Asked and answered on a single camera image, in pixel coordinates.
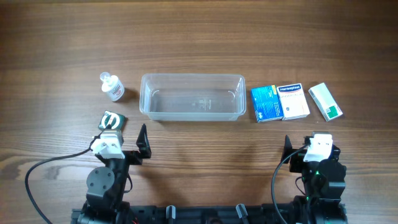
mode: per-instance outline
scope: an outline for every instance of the clear plastic bin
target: clear plastic bin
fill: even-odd
[[[145,74],[141,113],[159,121],[236,121],[246,112],[242,75]]]

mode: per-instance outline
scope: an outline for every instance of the wooden table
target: wooden table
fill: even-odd
[[[80,152],[105,110],[128,117],[125,150],[146,123],[152,159],[130,168],[133,205],[271,203],[284,136],[295,147],[329,131],[346,165],[350,223],[398,222],[398,4],[386,2],[135,2],[1,5],[0,222],[43,223],[24,177],[36,162]],[[99,74],[119,76],[112,103]],[[157,122],[139,111],[145,73],[238,73],[237,122]],[[345,117],[326,122],[307,90],[325,82]],[[250,89],[302,83],[311,114],[256,123]],[[30,187],[54,223],[85,201],[91,154],[37,168]],[[300,192],[284,166],[278,202]]]

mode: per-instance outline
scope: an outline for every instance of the blue box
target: blue box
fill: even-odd
[[[284,117],[275,85],[253,88],[251,98],[257,122],[272,121]]]

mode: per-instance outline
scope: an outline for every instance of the white bottle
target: white bottle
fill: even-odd
[[[116,101],[123,96],[124,86],[116,75],[111,75],[108,72],[103,72],[101,73],[99,78],[103,82],[101,88],[102,91],[106,93],[112,101]]]

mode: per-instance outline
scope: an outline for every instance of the white box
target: white box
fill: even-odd
[[[326,121],[343,115],[343,112],[324,83],[310,88],[308,92],[311,94]]]
[[[305,118],[310,114],[301,83],[279,86],[277,91],[284,111],[282,120]]]

